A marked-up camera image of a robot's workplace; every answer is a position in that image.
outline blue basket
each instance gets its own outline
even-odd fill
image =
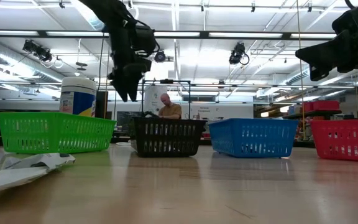
[[[227,119],[209,125],[212,147],[234,157],[287,157],[298,120]]]

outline shirt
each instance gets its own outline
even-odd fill
[[[175,114],[180,116],[179,119],[181,118],[181,106],[174,103],[172,103],[171,106],[164,106],[158,112],[158,115],[160,116],[171,116]]]

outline bald man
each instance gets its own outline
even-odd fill
[[[161,102],[165,105],[160,109],[158,115],[160,118],[181,119],[181,106],[171,102],[169,95],[164,93],[161,95]]]

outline table surface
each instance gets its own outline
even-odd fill
[[[358,162],[195,157],[143,159],[127,146],[0,192],[0,223],[358,223]]]

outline plastic basket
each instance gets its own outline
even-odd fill
[[[186,157],[198,151],[206,121],[134,118],[140,157]]]
[[[0,113],[7,152],[76,153],[107,149],[115,121],[64,113]]]
[[[209,125],[212,147],[234,157],[287,157],[297,120],[227,119]]]
[[[311,131],[320,158],[358,161],[358,120],[312,121]]]

